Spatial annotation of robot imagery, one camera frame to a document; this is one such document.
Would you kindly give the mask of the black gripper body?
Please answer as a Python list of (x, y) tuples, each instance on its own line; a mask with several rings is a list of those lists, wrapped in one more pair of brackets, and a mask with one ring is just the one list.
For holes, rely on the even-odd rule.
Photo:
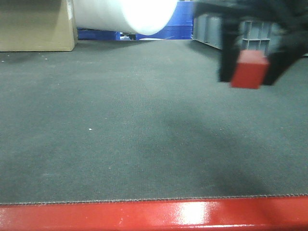
[(256, 18), (283, 26), (308, 25), (306, 0), (195, 0), (194, 16), (205, 13)]

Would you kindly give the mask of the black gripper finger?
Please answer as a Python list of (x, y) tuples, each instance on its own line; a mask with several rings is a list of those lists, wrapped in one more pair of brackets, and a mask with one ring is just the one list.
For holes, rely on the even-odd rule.
[(222, 17), (221, 23), (222, 32), (222, 50), (219, 69), (219, 81), (230, 82), (237, 60), (240, 54), (240, 47), (237, 44), (237, 39), (240, 36), (240, 21), (234, 17)]
[(274, 83), (298, 59), (308, 52), (308, 31), (288, 31), (275, 24), (270, 36), (268, 53), (269, 68), (265, 74), (263, 85)]

